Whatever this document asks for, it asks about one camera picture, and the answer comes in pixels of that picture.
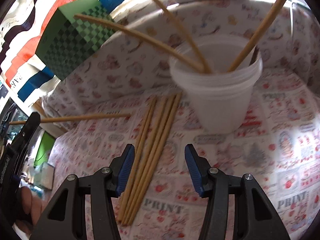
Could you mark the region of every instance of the wooden stick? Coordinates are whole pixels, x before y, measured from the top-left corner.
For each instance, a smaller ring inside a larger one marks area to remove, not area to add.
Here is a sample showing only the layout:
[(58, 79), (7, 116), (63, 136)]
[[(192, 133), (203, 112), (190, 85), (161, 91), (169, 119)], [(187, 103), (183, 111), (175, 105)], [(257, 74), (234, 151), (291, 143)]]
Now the wooden stick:
[[(70, 122), (70, 121), (81, 121), (81, 120), (92, 120), (92, 119), (105, 119), (105, 118), (120, 118), (130, 117), (131, 114), (88, 114), (88, 115), (75, 115), (75, 116), (62, 116), (53, 118), (43, 118), (40, 123), (49, 122)], [(25, 124), (26, 121), (13, 121), (9, 122), (9, 125)]]
[(150, 122), (151, 122), (153, 111), (155, 109), (155, 105), (156, 105), (156, 97), (154, 97), (151, 100), (151, 102), (149, 104), (149, 107), (148, 107), (148, 110), (147, 110), (147, 113), (145, 114), (145, 117), (147, 117), (146, 121), (145, 122), (143, 121), (144, 126), (141, 127), (141, 130), (143, 130), (143, 132), (141, 134), (141, 139), (140, 139), (140, 142), (138, 144), (138, 148), (135, 151), (134, 161), (133, 161), (133, 164), (132, 164), (132, 168), (131, 168), (131, 171), (130, 171), (128, 182), (127, 182), (127, 185), (125, 187), (125, 190), (124, 190), (124, 193), (123, 193), (123, 196), (122, 196), (120, 209), (119, 209), (119, 212), (118, 212), (118, 221), (119, 222), (121, 222), (122, 219), (123, 219), (124, 211), (125, 211), (125, 208), (126, 208), (127, 203), (128, 203), (128, 199), (129, 199), (129, 196), (130, 196), (130, 192), (131, 192), (131, 189), (132, 189), (134, 178), (136, 176), (137, 168), (138, 168), (138, 165), (139, 165), (139, 162), (140, 162), (142, 150), (143, 150), (144, 143), (145, 143), (145, 140), (146, 140), (146, 137), (147, 137), (147, 134), (148, 134), (149, 125), (150, 125)]
[(163, 116), (163, 113), (164, 113), (164, 107), (165, 107), (165, 103), (167, 102), (167, 96), (164, 96), (161, 98), (160, 100), (160, 108), (158, 110), (158, 113), (157, 113), (157, 117), (156, 117), (156, 120), (153, 124), (153, 130), (150, 134), (150, 137), (148, 138), (149, 140), (149, 143), (148, 143), (148, 146), (146, 148), (146, 150), (144, 151), (144, 155), (143, 155), (143, 158), (139, 164), (139, 168), (138, 168), (138, 171), (137, 171), (137, 175), (136, 175), (136, 178), (134, 180), (134, 184), (133, 184), (133, 187), (132, 187), (132, 190), (131, 190), (131, 193), (130, 193), (130, 197), (129, 197), (129, 201), (127, 203), (127, 207), (125, 208), (125, 212), (124, 212), (124, 219), (126, 219), (126, 215), (128, 214), (129, 212), (129, 208), (132, 204), (132, 201), (133, 201), (133, 197), (137, 191), (137, 187), (138, 187), (138, 184), (141, 180), (141, 176), (142, 176), (142, 173), (143, 171), (145, 170), (145, 166), (146, 166), (146, 163), (147, 163), (147, 160), (148, 160), (148, 157), (150, 155), (150, 152), (151, 152), (151, 149), (155, 144), (155, 138), (156, 138), (156, 135), (157, 135), (157, 131), (158, 131), (158, 128), (159, 128), (159, 123), (161, 121), (161, 118)]
[(154, 155), (156, 153), (156, 149), (157, 149), (158, 144), (160, 142), (161, 135), (163, 133), (165, 124), (166, 124), (166, 122), (168, 120), (168, 117), (169, 117), (169, 114), (170, 114), (170, 111), (171, 111), (171, 108), (172, 108), (172, 104), (173, 104), (174, 98), (175, 98), (175, 95), (171, 95), (168, 98), (168, 101), (167, 101), (167, 103), (165, 105), (164, 113), (163, 113), (163, 116), (162, 116), (162, 119), (161, 119), (161, 122), (160, 122), (160, 125), (159, 125), (159, 128), (158, 128), (158, 131), (157, 131), (155, 142), (154, 142), (154, 144), (152, 146), (152, 149), (151, 149), (151, 152), (149, 154), (145, 169), (144, 169), (144, 171), (142, 173), (141, 179), (140, 179), (140, 181), (138, 181), (139, 184), (138, 184), (136, 193), (135, 193), (134, 196), (132, 196), (133, 200), (132, 200), (131, 206), (129, 207), (129, 211), (126, 212), (126, 214), (125, 214), (125, 219), (124, 219), (124, 223), (123, 223), (124, 225), (126, 225), (129, 222), (130, 215), (131, 215), (131, 213), (132, 213), (132, 211), (134, 209), (135, 203), (136, 203), (136, 201), (138, 199), (139, 191), (142, 188), (143, 181), (146, 180), (146, 177), (147, 177), (147, 174), (148, 174), (148, 167), (150, 167), (150, 165), (152, 163), (152, 160), (154, 158)]
[(204, 56), (202, 55), (201, 51), (199, 50), (196, 43), (193, 41), (191, 34), (186, 30), (186, 28), (182, 25), (182, 23), (179, 21), (177, 17), (175, 17), (170, 11), (168, 11), (167, 7), (160, 1), (160, 0), (153, 0), (164, 12), (164, 14), (167, 15), (167, 17), (173, 22), (173, 24), (176, 26), (178, 31), (184, 36), (186, 41), (190, 44), (191, 48), (193, 49), (193, 52), (196, 54), (196, 56), (199, 58), (201, 63), (204, 67), (204, 73), (205, 74), (211, 74), (211, 68), (209, 67), (208, 62), (205, 60)]
[(183, 63), (185, 64), (188, 64), (190, 67), (192, 67), (195, 71), (199, 72), (199, 73), (202, 73), (203, 72), (203, 66), (198, 63), (198, 62), (195, 62), (194, 60), (192, 60), (191, 58), (185, 56), (185, 55), (181, 55), (179, 54), (178, 52), (176, 52), (173, 48), (171, 48), (170, 46), (164, 44), (163, 42), (161, 41), (158, 41), (144, 33), (141, 33), (141, 32), (138, 32), (136, 30), (131, 30), (131, 29), (128, 29), (124, 26), (122, 26), (121, 24), (117, 24), (117, 23), (113, 23), (113, 22), (110, 22), (110, 21), (107, 21), (107, 20), (103, 20), (103, 19), (100, 19), (100, 18), (96, 18), (96, 17), (92, 17), (92, 16), (88, 16), (88, 15), (83, 15), (83, 14), (76, 14), (74, 16), (74, 18), (77, 18), (77, 19), (81, 19), (83, 21), (89, 21), (89, 22), (92, 22), (92, 23), (96, 23), (96, 24), (100, 24), (100, 25), (103, 25), (105, 27), (109, 27), (109, 28), (112, 28), (112, 29), (115, 29), (115, 30), (118, 30), (118, 31), (122, 31), (124, 32), (125, 34), (129, 35), (129, 36), (133, 36), (135, 38), (138, 38), (142, 41), (145, 41), (159, 49), (162, 49), (163, 51), (169, 53), (170, 55), (176, 57), (178, 60), (182, 61)]
[(150, 167), (146, 167), (146, 169), (148, 169), (147, 178), (145, 180), (141, 181), (141, 182), (143, 182), (142, 189), (138, 191), (139, 192), (139, 196), (138, 196), (137, 202), (135, 203), (135, 207), (133, 209), (133, 212), (132, 212), (132, 214), (130, 216), (128, 225), (131, 225), (133, 223), (133, 220), (134, 220), (134, 218), (135, 218), (135, 216), (137, 214), (137, 211), (140, 208), (140, 205), (141, 205), (141, 202), (143, 200), (143, 197), (144, 197), (144, 195), (145, 195), (145, 193), (146, 193), (146, 191), (148, 189), (149, 183), (150, 183), (150, 181), (152, 179), (152, 176), (153, 176), (153, 172), (155, 171), (155, 168), (156, 168), (156, 166), (158, 164), (159, 158), (160, 158), (161, 153), (163, 151), (164, 145), (165, 145), (165, 143), (167, 141), (167, 138), (168, 138), (168, 135), (169, 135), (172, 123), (173, 123), (173, 119), (174, 119), (174, 117), (176, 115), (176, 112), (177, 112), (177, 109), (178, 109), (178, 106), (179, 106), (180, 98), (181, 98), (181, 93), (179, 93), (174, 99), (174, 103), (173, 103), (172, 109), (170, 111), (170, 115), (169, 115), (168, 120), (166, 122), (164, 131), (162, 133), (162, 136), (161, 136), (159, 145), (157, 147), (156, 154), (155, 154), (155, 156), (154, 156), (154, 158), (152, 160), (151, 166)]
[(251, 50), (254, 48), (254, 46), (257, 45), (258, 41), (261, 39), (261, 37), (265, 34), (267, 29), (271, 26), (273, 21), (276, 19), (278, 13), (282, 9), (285, 2), (286, 0), (276, 0), (276, 2), (273, 4), (270, 11), (268, 12), (267, 16), (263, 19), (262, 23), (260, 24), (258, 29), (255, 31), (252, 38), (249, 40), (249, 42), (244, 47), (244, 49), (233, 61), (230, 68), (228, 69), (228, 72), (235, 71), (236, 68), (239, 67), (239, 65), (242, 63), (242, 61), (249, 55)]

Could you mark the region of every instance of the plastic cup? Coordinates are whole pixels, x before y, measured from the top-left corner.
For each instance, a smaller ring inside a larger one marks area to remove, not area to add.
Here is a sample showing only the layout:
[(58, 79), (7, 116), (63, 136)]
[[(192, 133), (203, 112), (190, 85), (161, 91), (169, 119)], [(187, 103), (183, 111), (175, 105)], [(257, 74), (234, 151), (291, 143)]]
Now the plastic cup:
[[(252, 88), (262, 72), (261, 54), (249, 66), (253, 51), (236, 71), (227, 70), (248, 39), (231, 35), (205, 36), (195, 40), (215, 74), (199, 74), (174, 57), (169, 58), (173, 80), (189, 96), (202, 126), (210, 133), (231, 133), (243, 123)], [(194, 60), (189, 44), (176, 50)]]

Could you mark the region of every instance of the checkered box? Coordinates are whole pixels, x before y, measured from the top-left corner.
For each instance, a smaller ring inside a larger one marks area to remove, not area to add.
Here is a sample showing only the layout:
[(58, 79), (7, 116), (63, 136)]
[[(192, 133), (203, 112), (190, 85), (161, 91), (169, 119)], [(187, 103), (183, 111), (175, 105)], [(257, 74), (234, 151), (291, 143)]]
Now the checkered box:
[(36, 55), (61, 80), (95, 53), (114, 33), (73, 16), (82, 13), (112, 20), (98, 0), (76, 0), (57, 8), (36, 49)]

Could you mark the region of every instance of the orange stripe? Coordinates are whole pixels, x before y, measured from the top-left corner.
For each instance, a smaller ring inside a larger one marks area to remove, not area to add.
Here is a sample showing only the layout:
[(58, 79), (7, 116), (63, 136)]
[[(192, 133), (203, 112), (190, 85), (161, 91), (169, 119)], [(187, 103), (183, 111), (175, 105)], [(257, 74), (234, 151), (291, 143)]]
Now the orange stripe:
[(45, 17), (42, 23), (40, 35), (37, 37), (31, 38), (29, 41), (27, 41), (27, 43), (22, 47), (22, 49), (17, 53), (16, 57), (11, 61), (11, 66), (5, 73), (5, 76), (7, 78), (6, 80), (7, 84), (10, 83), (12, 78), (17, 74), (18, 69), (35, 54), (41, 35), (44, 32), (48, 22), (50, 21), (56, 9), (59, 6), (72, 1), (74, 0), (56, 0), (55, 1), (54, 5), (49, 10), (47, 16)]

